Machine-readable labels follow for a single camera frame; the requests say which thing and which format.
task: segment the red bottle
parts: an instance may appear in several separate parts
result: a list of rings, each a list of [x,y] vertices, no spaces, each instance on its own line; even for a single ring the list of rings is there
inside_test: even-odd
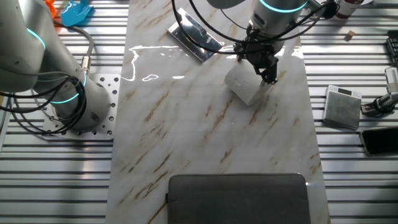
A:
[[[338,19],[348,19],[364,0],[337,0],[340,9],[336,13]]]

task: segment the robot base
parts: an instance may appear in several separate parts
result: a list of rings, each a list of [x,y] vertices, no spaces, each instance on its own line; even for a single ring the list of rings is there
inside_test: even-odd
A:
[[[114,137],[114,129],[116,126],[116,112],[118,110],[119,88],[121,82],[120,75],[103,75],[91,74],[91,79],[103,85],[111,98],[110,110],[106,118],[95,126],[92,130],[84,133],[79,133],[74,130],[69,130],[62,134],[54,134],[53,136],[44,136],[45,139],[54,140],[54,136],[62,139],[76,139],[76,140],[111,140]],[[51,105],[47,107],[47,113],[54,116],[53,108]],[[44,126],[45,130],[56,130],[62,127],[63,124],[59,121],[45,117]]]

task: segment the black phone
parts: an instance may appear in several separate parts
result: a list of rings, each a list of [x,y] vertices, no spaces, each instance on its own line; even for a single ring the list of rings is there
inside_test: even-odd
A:
[[[389,30],[387,39],[387,50],[391,56],[392,66],[398,67],[398,30]]]
[[[398,127],[366,130],[359,134],[367,156],[398,154],[397,136]]]

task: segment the small wooden block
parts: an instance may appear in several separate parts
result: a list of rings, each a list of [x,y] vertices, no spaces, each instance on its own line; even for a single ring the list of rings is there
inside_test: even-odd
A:
[[[354,37],[355,33],[353,31],[349,31],[348,34],[344,37],[345,41],[350,41]]]

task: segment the marble board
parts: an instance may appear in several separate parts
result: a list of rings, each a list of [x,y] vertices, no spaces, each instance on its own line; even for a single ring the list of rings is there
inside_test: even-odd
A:
[[[206,1],[196,4],[217,29],[244,38]],[[246,26],[250,5],[226,13]],[[188,1],[177,7],[197,19]],[[248,107],[224,84],[236,57],[202,64],[167,33],[174,22],[168,0],[130,1],[106,223],[166,224],[171,176],[234,173],[302,174],[312,224],[330,223],[300,39],[285,43],[279,82]]]

